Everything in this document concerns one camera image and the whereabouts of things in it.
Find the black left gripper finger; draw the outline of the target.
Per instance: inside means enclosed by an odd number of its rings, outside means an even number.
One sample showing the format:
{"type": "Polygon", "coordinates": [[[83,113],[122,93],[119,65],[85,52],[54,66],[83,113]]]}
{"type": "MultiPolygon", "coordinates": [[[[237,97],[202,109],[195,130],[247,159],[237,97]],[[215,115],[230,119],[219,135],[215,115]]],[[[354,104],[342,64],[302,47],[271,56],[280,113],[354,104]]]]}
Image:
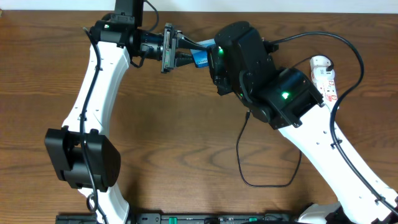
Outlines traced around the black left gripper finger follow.
{"type": "Polygon", "coordinates": [[[174,67],[181,67],[181,66],[188,65],[191,63],[195,63],[192,54],[188,54],[188,53],[184,53],[184,52],[176,52],[175,53],[174,67]]]}
{"type": "Polygon", "coordinates": [[[189,49],[189,50],[206,50],[207,47],[200,45],[193,40],[189,39],[182,33],[177,34],[177,48],[179,49],[189,49]]]}

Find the blue Galaxy smartphone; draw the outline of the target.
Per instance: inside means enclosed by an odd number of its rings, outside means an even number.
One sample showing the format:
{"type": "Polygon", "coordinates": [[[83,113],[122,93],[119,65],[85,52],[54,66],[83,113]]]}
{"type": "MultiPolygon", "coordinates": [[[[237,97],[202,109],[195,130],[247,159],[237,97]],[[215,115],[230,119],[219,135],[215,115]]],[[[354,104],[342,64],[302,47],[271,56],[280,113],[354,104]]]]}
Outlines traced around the blue Galaxy smartphone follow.
{"type": "MultiPolygon", "coordinates": [[[[205,48],[215,45],[214,39],[208,39],[198,42],[199,45],[204,46],[205,48]]],[[[191,50],[190,53],[193,56],[193,60],[196,68],[203,68],[208,66],[208,57],[206,50],[191,50]]]]}

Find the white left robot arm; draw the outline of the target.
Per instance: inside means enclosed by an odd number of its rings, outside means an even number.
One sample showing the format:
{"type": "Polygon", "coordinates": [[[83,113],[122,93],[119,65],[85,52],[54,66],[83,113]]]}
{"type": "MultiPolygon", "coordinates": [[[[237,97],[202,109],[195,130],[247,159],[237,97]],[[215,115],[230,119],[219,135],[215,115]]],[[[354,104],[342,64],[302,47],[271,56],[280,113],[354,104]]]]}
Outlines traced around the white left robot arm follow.
{"type": "Polygon", "coordinates": [[[44,144],[56,176],[86,198],[88,213],[58,215],[57,223],[129,223],[133,216],[117,180],[121,155],[109,140],[114,102],[133,57],[153,59],[162,71],[194,61],[205,46],[167,24],[161,34],[141,29],[138,14],[109,13],[87,29],[90,61],[77,99],[61,128],[44,144]]]}

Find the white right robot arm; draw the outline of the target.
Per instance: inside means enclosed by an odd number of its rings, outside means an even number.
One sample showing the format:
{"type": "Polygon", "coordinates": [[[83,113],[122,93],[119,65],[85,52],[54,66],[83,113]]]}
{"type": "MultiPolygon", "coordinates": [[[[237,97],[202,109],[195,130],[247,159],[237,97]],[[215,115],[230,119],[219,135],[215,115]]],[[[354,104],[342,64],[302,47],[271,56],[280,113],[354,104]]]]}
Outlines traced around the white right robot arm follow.
{"type": "Polygon", "coordinates": [[[295,222],[396,223],[397,192],[372,171],[336,124],[341,98],[324,102],[320,85],[333,81],[333,62],[311,56],[311,76],[296,66],[277,68],[271,54],[278,46],[239,21],[216,34],[207,54],[218,93],[235,93],[248,116],[269,124],[299,148],[335,193],[336,203],[313,204],[295,222]]]}

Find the white USB charger adapter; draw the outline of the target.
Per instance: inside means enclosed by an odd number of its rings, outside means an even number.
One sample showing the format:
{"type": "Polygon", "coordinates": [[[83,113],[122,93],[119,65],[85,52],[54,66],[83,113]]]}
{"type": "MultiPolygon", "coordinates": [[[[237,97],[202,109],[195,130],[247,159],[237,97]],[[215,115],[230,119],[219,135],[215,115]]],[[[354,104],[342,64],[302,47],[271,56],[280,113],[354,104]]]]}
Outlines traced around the white USB charger adapter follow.
{"type": "Polygon", "coordinates": [[[316,80],[332,80],[335,77],[333,62],[323,56],[317,55],[310,59],[312,77],[316,80]]]}

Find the white power strip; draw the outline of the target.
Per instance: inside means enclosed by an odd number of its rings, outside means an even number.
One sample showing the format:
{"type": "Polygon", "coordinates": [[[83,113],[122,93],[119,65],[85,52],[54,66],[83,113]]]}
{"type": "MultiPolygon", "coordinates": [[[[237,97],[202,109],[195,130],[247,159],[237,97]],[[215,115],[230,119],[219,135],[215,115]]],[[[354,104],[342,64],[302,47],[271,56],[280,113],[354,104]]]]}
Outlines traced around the white power strip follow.
{"type": "Polygon", "coordinates": [[[318,67],[312,70],[311,77],[313,84],[323,97],[324,104],[331,111],[338,99],[334,81],[335,71],[328,72],[326,67],[318,67]]]}

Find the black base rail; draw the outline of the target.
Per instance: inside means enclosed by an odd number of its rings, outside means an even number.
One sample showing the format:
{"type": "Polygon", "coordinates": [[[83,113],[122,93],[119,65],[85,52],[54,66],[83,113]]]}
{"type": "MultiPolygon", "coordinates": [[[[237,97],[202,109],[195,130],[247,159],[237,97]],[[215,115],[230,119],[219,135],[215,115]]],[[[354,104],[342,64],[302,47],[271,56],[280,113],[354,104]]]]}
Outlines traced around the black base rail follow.
{"type": "Polygon", "coordinates": [[[128,216],[125,220],[97,218],[94,215],[57,215],[55,224],[90,223],[130,223],[130,224],[266,224],[296,223],[288,215],[161,215],[159,213],[141,213],[128,216]]]}

